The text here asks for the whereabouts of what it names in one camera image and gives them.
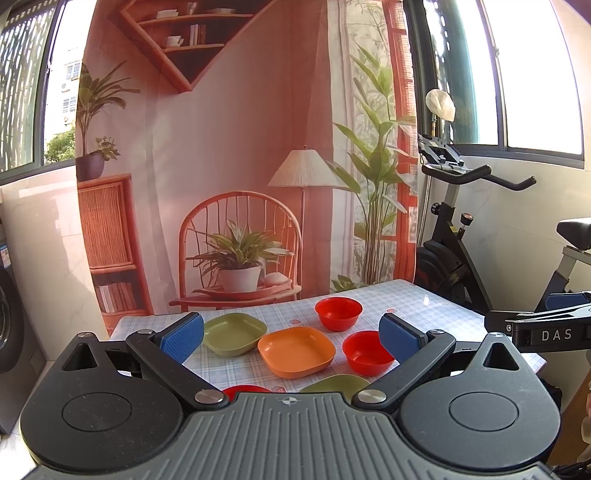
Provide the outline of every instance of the wooden cabinet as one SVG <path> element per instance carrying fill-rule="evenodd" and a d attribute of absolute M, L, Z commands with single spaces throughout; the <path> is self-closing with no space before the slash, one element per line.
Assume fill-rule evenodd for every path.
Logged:
<path fill-rule="evenodd" d="M 80 221 L 95 286 L 109 334 L 126 315 L 152 315 L 135 226 L 131 175 L 78 183 Z"/>

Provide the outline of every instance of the potted plant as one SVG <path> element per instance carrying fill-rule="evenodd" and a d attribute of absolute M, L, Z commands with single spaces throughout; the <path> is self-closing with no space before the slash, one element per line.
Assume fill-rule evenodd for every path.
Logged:
<path fill-rule="evenodd" d="M 112 80 L 115 72 L 119 70 L 124 63 L 125 61 L 119 63 L 102 79 L 93 79 L 84 63 L 80 69 L 76 122 L 80 126 L 80 134 L 82 136 L 82 156 L 76 158 L 76 178 L 78 181 L 97 179 L 103 173 L 105 160 L 115 158 L 114 156 L 105 157 L 105 150 L 107 152 L 117 152 L 117 150 L 114 150 L 114 144 L 112 144 L 112 142 L 113 150 L 109 150 L 108 147 L 103 149 L 99 145 L 97 150 L 88 153 L 86 136 L 88 134 L 90 121 L 105 105 L 114 103 L 121 108 L 126 107 L 125 100 L 118 96 L 119 93 L 139 93 L 138 89 L 124 88 L 122 86 L 123 82 L 129 80 L 131 77 Z"/>
<path fill-rule="evenodd" d="M 358 127 L 355 133 L 346 125 L 335 124 L 351 141 L 353 151 L 348 154 L 354 173 L 335 162 L 329 162 L 329 166 L 346 185 L 343 190 L 355 194 L 361 206 L 361 218 L 353 230 L 360 246 L 360 251 L 355 249 L 353 253 L 361 281 L 356 283 L 339 275 L 332 281 L 337 292 L 373 285 L 391 276 L 388 263 L 395 252 L 384 236 L 391 235 L 389 230 L 395 225 L 398 212 L 407 213 L 396 198 L 396 185 L 409 181 L 408 174 L 398 172 L 398 155 L 408 154 L 393 144 L 393 138 L 397 137 L 398 129 L 414 135 L 411 126 L 416 123 L 415 118 L 394 118 L 392 67 L 382 65 L 368 50 L 358 47 L 360 56 L 352 56 L 352 60 L 361 76 L 353 82 L 358 92 L 355 99 L 364 114 L 364 128 Z"/>
<path fill-rule="evenodd" d="M 96 146 L 103 152 L 105 161 L 116 160 L 121 155 L 116 148 L 117 145 L 115 145 L 115 139 L 113 137 L 97 138 Z"/>
<path fill-rule="evenodd" d="M 192 257 L 196 267 L 206 264 L 203 274 L 216 272 L 227 292 L 255 291 L 264 262 L 277 262 L 278 257 L 293 255 L 265 232 L 242 231 L 235 222 L 228 222 L 229 236 L 203 233 L 209 241 L 209 252 Z"/>

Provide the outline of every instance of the green bowl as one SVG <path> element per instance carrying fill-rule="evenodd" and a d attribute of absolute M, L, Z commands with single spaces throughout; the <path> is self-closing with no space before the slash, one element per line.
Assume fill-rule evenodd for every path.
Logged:
<path fill-rule="evenodd" d="M 351 403 L 351 397 L 368 385 L 369 382 L 366 379 L 357 375 L 333 375 L 302 388 L 300 393 L 341 392 L 347 403 Z"/>
<path fill-rule="evenodd" d="M 223 358 L 242 355 L 256 347 L 267 326 L 246 313 L 227 313 L 205 322 L 203 343 Z"/>

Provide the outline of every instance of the lamp shade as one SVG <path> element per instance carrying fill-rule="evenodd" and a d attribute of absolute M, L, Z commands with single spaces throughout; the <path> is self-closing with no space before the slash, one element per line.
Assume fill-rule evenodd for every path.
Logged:
<path fill-rule="evenodd" d="M 342 183 L 316 150 L 292 150 L 269 187 L 340 187 Z"/>

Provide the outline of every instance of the plaid tablecloth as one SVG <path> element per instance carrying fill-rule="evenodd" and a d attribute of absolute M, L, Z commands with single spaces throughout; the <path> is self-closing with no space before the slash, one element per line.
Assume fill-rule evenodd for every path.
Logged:
<path fill-rule="evenodd" d="M 432 328 L 441 328 L 451 333 L 457 340 L 468 342 L 479 342 L 486 335 L 482 315 L 466 310 L 404 280 L 385 282 L 339 295 L 355 299 L 363 305 L 363 313 L 359 316 L 359 320 L 353 328 L 345 332 L 331 332 L 320 323 L 314 311 L 314 305 L 324 297 L 243 309 L 201 312 L 205 321 L 229 312 L 248 313 L 266 323 L 269 332 L 296 325 L 314 327 L 323 332 L 336 346 L 335 359 L 322 372 L 296 380 L 287 380 L 271 373 L 256 349 L 236 358 L 223 359 L 205 345 L 195 350 L 184 365 L 220 389 L 233 385 L 251 384 L 260 385 L 277 393 L 297 392 L 331 375 L 354 374 L 341 349 L 343 340 L 353 332 L 377 330 L 380 318 L 388 310 L 423 332 Z M 115 328 L 111 340 L 124 340 L 130 333 L 142 328 L 150 328 L 158 332 L 183 315 L 185 314 L 124 317 Z M 535 353 L 524 353 L 523 356 L 536 372 L 545 365 L 545 360 Z M 397 365 L 398 362 L 394 362 L 392 368 Z M 368 380 L 373 381 L 374 378 L 368 377 Z"/>

